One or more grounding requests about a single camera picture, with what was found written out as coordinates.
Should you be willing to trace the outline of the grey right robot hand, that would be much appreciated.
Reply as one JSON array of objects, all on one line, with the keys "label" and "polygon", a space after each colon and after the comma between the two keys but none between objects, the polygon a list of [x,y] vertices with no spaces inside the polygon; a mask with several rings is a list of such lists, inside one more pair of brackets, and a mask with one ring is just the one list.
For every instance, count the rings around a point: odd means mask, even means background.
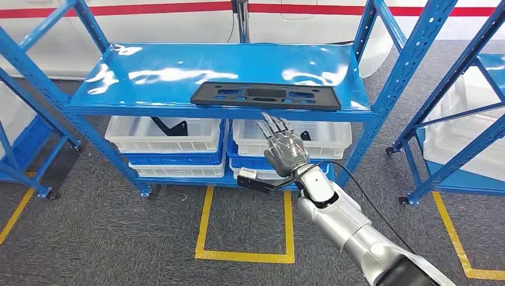
[{"label": "grey right robot hand", "polygon": [[267,140],[268,149],[264,151],[264,156],[280,177],[287,178],[310,161],[309,153],[300,134],[287,119],[266,112],[261,115],[263,119],[255,123]]}]

